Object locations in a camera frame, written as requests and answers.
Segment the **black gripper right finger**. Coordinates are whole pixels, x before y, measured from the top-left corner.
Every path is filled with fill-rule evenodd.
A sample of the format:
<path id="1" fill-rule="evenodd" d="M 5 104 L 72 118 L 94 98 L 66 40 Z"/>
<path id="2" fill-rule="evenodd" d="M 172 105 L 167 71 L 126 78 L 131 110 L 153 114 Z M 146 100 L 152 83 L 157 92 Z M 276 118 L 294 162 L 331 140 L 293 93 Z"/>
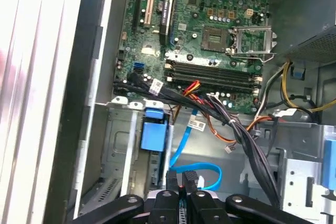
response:
<path id="1" fill-rule="evenodd" d="M 310 223 L 245 195 L 233 194 L 221 205 L 220 200 L 197 188 L 198 175 L 183 172 L 183 186 L 188 196 L 190 223 Z"/>

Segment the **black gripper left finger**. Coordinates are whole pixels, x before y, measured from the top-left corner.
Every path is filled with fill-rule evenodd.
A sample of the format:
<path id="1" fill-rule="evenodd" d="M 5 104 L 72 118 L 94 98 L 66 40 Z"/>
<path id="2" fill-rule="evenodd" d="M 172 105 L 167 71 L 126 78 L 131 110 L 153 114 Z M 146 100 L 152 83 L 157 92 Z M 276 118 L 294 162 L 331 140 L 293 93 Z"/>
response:
<path id="1" fill-rule="evenodd" d="M 164 190 L 154 190 L 146 200 L 125 195 L 106 203 L 71 223 L 178 223 L 179 185 L 176 171 L 166 173 Z"/>

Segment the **person's hand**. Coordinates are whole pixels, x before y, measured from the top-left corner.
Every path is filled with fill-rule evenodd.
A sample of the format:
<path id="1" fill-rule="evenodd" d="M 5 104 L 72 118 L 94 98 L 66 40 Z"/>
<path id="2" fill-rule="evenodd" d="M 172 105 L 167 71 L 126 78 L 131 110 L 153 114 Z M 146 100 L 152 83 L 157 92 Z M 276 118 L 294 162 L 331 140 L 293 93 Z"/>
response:
<path id="1" fill-rule="evenodd" d="M 3 63 L 3 74 L 1 80 L 1 92 L 12 89 L 17 84 L 21 59 L 17 50 L 12 47 L 9 49 L 6 61 Z"/>

